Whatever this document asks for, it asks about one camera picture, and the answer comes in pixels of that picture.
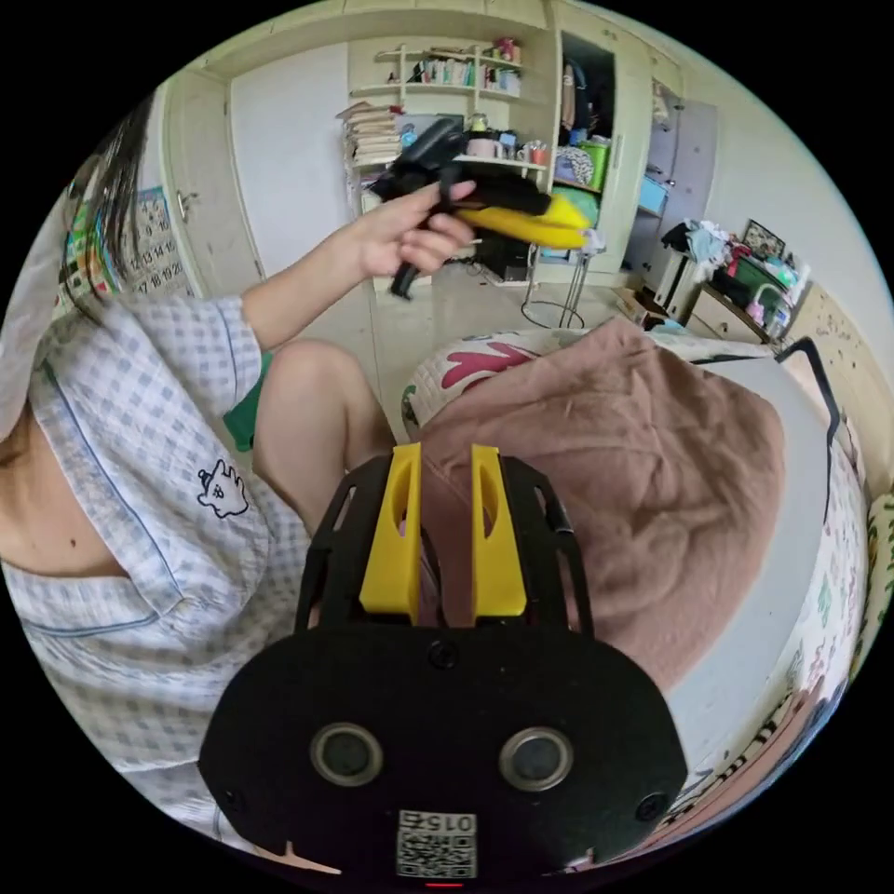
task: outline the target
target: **embroidered logo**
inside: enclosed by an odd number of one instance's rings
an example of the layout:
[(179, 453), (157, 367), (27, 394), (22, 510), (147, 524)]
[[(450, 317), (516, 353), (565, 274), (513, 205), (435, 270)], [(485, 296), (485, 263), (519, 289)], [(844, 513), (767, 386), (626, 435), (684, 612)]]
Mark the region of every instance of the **embroidered logo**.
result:
[(245, 484), (232, 466), (224, 464), (223, 459), (217, 461), (212, 472), (201, 469), (198, 478), (203, 488), (196, 498), (199, 505), (210, 506), (219, 519), (225, 519), (228, 515), (241, 515), (248, 509)]

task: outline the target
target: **screw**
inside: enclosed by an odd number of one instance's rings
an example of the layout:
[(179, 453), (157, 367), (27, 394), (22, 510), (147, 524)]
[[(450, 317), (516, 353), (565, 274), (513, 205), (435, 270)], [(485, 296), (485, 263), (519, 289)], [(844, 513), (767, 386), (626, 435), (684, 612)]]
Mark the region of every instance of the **screw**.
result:
[(233, 789), (227, 789), (223, 793), (223, 799), (225, 800), (226, 805), (237, 813), (240, 813), (245, 809), (245, 799), (239, 792), (236, 792)]
[(657, 820), (668, 809), (668, 796), (664, 792), (656, 792), (644, 798), (636, 808), (636, 819), (640, 822)]
[(459, 652), (453, 643), (446, 643), (443, 640), (435, 640), (428, 648), (428, 660), (432, 667), (439, 671), (449, 671), (456, 667), (459, 660)]

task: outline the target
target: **mug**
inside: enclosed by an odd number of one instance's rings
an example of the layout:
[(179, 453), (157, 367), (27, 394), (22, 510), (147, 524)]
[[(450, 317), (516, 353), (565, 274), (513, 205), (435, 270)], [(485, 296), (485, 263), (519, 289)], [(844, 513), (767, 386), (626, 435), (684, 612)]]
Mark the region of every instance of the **mug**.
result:
[(547, 148), (542, 143), (527, 142), (516, 154), (519, 161), (526, 161), (532, 165), (545, 165), (547, 163)]
[(468, 141), (466, 154), (476, 158), (502, 158), (505, 146), (490, 137), (476, 137)]

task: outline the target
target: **cardboard box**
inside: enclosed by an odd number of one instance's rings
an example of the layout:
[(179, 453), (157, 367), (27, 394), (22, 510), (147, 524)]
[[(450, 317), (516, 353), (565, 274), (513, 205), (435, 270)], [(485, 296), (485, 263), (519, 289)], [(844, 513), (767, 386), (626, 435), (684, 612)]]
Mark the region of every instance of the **cardboard box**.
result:
[(617, 295), (617, 309), (631, 322), (643, 329), (650, 329), (656, 323), (667, 319), (666, 314), (647, 310), (639, 303), (633, 289), (612, 289)]

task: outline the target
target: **storage box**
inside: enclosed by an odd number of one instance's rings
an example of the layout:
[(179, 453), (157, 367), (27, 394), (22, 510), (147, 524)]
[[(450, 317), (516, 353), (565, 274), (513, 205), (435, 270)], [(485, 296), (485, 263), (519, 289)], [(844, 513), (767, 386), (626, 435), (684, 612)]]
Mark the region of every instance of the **storage box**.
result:
[(633, 289), (612, 289), (612, 291), (617, 295), (617, 309), (637, 326), (647, 329), (653, 322), (664, 322), (667, 319), (664, 314), (646, 310), (637, 300)]
[(602, 191), (605, 186), (605, 173), (608, 170), (608, 156), (611, 149), (611, 140), (602, 137), (594, 137), (592, 140), (582, 142), (578, 148), (583, 149), (593, 163), (593, 179), (590, 187)]
[(651, 177), (643, 177), (640, 187), (640, 208), (660, 214), (668, 198), (668, 187)]

